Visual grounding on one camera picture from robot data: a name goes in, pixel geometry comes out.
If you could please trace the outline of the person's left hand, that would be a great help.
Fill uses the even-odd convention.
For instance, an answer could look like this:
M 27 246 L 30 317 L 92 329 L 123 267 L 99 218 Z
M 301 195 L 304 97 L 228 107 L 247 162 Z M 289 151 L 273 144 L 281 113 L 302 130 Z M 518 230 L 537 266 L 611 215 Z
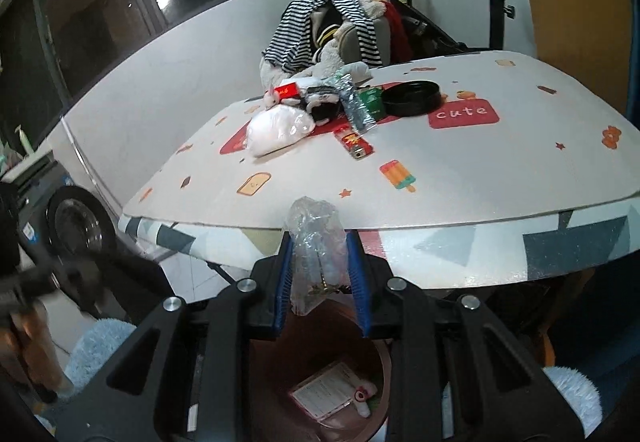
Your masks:
M 58 362 L 48 314 L 37 300 L 30 308 L 1 318 L 1 368 L 11 384 L 33 384 L 61 392 L 66 377 Z

